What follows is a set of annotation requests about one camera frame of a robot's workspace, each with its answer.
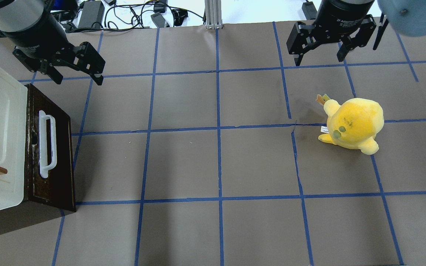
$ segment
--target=white handle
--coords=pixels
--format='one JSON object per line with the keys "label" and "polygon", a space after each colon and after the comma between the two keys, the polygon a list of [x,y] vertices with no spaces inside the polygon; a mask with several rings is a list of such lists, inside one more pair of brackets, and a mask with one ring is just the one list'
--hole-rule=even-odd
{"label": "white handle", "polygon": [[[51,163],[47,165],[47,124],[50,119],[50,143],[51,143]],[[55,135],[55,118],[46,115],[44,111],[39,111],[39,169],[42,178],[49,177],[49,170],[57,165],[57,141]]]}

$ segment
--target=yellow toy head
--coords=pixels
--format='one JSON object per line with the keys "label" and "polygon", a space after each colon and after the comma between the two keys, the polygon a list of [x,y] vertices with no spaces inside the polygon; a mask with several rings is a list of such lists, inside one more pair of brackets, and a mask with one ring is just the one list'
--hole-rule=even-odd
{"label": "yellow toy head", "polygon": [[328,115],[329,133],[320,135],[320,141],[360,149],[368,155],[379,150],[374,138],[384,126],[384,115],[377,102],[354,98],[340,106],[330,99],[324,102],[323,108]]}

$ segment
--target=plush toy arm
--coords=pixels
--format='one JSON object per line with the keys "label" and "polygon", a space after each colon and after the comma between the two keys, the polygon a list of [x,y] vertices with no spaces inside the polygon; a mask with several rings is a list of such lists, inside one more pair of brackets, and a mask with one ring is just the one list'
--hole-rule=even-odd
{"label": "plush toy arm", "polygon": [[325,105],[323,106],[323,109],[325,110],[325,113],[327,113],[328,116],[333,116],[336,111],[340,108],[340,104],[338,104],[335,100],[328,100],[325,102]]}
{"label": "plush toy arm", "polygon": [[324,143],[334,144],[329,133],[321,134],[320,136],[318,136],[318,140]]}
{"label": "plush toy arm", "polygon": [[360,145],[358,145],[358,148],[362,151],[362,153],[366,155],[372,155],[379,150],[379,145],[377,145],[377,142],[374,140],[374,138],[368,138]]}

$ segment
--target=metal frame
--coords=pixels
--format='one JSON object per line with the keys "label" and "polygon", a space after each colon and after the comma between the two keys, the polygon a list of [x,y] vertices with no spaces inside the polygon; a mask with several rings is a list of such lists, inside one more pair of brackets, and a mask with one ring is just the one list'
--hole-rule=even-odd
{"label": "metal frame", "polygon": [[207,29],[223,28],[221,0],[205,0],[205,15]]}

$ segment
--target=stuffed animal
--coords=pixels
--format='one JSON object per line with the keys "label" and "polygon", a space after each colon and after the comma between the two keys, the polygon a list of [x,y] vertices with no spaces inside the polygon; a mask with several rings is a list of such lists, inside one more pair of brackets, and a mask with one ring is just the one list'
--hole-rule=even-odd
{"label": "stuffed animal", "polygon": [[360,149],[367,155],[379,150],[374,138],[384,126],[384,116],[378,103],[353,98],[340,105],[326,94],[318,95],[317,101],[323,104],[328,115],[328,133],[318,136],[320,141],[347,149]]}

